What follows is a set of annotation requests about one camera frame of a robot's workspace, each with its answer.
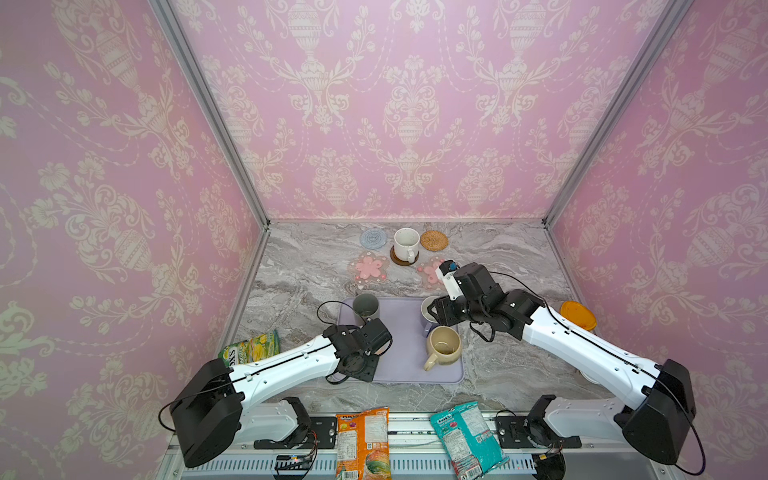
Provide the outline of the blue woven round coaster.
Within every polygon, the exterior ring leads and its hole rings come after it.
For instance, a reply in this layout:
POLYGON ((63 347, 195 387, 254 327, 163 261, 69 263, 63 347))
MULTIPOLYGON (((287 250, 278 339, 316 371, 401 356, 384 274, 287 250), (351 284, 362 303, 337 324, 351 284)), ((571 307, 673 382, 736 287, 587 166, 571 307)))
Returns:
POLYGON ((378 250, 387 244, 387 233, 380 228, 370 228, 360 235, 360 244, 367 250, 378 250))

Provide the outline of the lavender mug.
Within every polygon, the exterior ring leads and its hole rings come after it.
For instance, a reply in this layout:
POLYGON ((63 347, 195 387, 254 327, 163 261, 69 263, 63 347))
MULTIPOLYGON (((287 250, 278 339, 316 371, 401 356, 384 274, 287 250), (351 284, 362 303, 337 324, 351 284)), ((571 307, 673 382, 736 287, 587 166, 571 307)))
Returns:
POLYGON ((438 299, 438 296, 429 296, 425 298, 420 307, 421 311, 421 325, 423 330, 423 335, 427 337, 431 331, 439 325, 438 320, 436 317, 429 311, 430 305, 438 299))

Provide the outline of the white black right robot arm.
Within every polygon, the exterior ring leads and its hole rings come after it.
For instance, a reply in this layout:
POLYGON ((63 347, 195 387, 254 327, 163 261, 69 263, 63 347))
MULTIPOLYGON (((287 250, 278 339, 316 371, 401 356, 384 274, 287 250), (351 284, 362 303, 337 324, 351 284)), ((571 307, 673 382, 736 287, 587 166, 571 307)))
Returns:
POLYGON ((428 312, 442 326, 484 324, 492 333, 536 346, 606 388, 608 399, 576 401, 541 396, 524 427, 535 443, 557 446, 573 437, 625 441, 663 465, 678 462, 696 408, 688 370, 636 356, 576 326, 524 290, 499 295, 440 297, 428 312))

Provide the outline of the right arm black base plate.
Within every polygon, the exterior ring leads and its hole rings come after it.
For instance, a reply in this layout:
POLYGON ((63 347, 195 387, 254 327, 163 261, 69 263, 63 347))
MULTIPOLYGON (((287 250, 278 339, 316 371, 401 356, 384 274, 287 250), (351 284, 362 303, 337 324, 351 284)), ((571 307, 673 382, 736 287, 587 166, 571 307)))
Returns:
POLYGON ((498 416, 494 419, 497 438, 503 449, 579 449, 578 436, 561 437, 540 419, 520 416, 498 416))

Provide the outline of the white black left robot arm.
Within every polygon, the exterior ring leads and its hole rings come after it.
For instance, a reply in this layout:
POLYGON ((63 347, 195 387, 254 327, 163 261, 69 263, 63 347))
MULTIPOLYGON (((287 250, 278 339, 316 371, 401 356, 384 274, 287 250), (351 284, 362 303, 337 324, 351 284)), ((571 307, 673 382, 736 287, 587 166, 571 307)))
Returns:
POLYGON ((286 391, 339 374, 372 382, 392 336, 379 319, 331 325, 304 345, 264 360, 205 363, 165 409, 186 468, 215 459, 234 444, 282 449, 320 447, 330 423, 312 418, 286 391))

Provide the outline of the white mug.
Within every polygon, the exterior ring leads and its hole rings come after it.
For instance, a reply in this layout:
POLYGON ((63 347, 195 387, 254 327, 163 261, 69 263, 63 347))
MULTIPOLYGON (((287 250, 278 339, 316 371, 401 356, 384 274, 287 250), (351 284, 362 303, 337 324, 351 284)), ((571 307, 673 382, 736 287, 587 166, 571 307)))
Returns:
POLYGON ((413 264, 419 255, 420 234, 413 228, 401 228, 394 234, 394 255, 403 263, 413 264))

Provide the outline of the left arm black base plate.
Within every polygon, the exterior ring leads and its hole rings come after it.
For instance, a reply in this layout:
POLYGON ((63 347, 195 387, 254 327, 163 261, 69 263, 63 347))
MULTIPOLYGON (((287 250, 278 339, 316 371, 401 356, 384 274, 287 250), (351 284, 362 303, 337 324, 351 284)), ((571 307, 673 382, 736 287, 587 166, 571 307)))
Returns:
POLYGON ((335 416, 312 416, 300 420, 297 428, 280 441, 259 440, 253 443, 256 450, 333 449, 336 445, 337 419, 335 416))

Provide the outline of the pink flower silicone coaster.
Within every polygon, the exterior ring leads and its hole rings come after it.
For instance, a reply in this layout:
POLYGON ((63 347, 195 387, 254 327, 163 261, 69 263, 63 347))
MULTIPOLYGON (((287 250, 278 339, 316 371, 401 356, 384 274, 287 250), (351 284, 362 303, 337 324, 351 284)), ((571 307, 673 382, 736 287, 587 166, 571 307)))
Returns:
POLYGON ((421 279, 421 285, 425 290, 435 291, 443 290, 444 285, 438 277, 440 265, 444 261, 440 256, 434 256, 417 265, 416 270, 421 279))

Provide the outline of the brown wooden round coaster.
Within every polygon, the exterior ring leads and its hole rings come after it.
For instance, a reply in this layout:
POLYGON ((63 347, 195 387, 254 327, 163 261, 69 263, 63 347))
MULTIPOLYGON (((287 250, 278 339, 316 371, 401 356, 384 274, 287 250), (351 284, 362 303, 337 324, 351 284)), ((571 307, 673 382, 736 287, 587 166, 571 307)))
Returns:
POLYGON ((416 254, 416 256, 415 256, 415 259, 414 259, 413 261, 411 261, 411 262, 407 262, 407 261, 401 260, 401 259, 400 259, 400 258, 399 258, 399 257, 396 255, 395 246, 392 246, 392 247, 390 248, 389 256, 390 256, 390 260, 391 260, 392 262, 394 262, 394 263, 395 263, 396 265, 398 265, 398 266, 412 266, 412 265, 414 265, 414 264, 415 264, 415 263, 418 261, 418 259, 419 259, 419 256, 420 256, 420 253, 417 253, 417 254, 416 254))

